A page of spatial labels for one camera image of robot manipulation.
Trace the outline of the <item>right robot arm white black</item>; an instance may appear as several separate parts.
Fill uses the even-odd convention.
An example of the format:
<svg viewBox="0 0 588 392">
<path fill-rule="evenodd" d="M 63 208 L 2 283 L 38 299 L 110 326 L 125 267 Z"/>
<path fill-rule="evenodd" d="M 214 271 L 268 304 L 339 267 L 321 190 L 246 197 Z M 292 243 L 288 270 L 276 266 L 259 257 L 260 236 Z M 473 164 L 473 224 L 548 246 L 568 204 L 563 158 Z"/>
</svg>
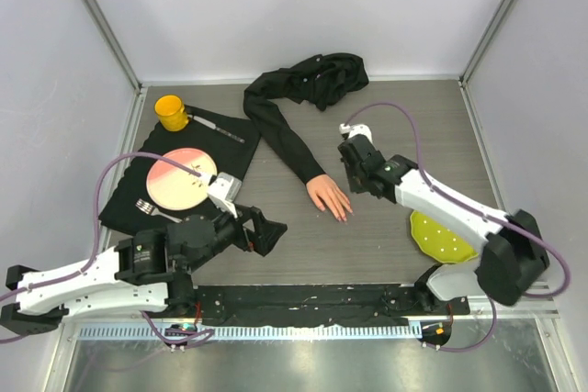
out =
<svg viewBox="0 0 588 392">
<path fill-rule="evenodd" d="M 549 267 L 538 244 L 536 219 L 524 210 L 508 214 L 436 181 L 401 155 L 384 158 L 362 128 L 343 128 L 338 146 L 352 192 L 369 193 L 422 213 L 448 228 L 479 255 L 477 261 L 434 266 L 416 282 L 414 300 L 434 314 L 458 297 L 485 295 L 515 305 Z"/>
</svg>

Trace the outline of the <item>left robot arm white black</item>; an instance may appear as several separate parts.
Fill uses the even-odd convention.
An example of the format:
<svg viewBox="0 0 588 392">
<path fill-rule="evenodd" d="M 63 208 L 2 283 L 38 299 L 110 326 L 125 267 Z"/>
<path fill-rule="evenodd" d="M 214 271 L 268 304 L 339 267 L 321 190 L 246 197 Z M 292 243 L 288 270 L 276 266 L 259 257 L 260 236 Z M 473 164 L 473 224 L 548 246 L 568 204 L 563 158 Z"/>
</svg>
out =
<svg viewBox="0 0 588 392">
<path fill-rule="evenodd" d="M 14 265 L 6 287 L 15 299 L 1 325 L 20 337 L 56 330 L 65 319 L 146 312 L 188 316 L 197 303 L 192 274 L 228 247 L 268 255 L 286 233 L 257 207 L 143 230 L 88 263 L 50 271 Z"/>
</svg>

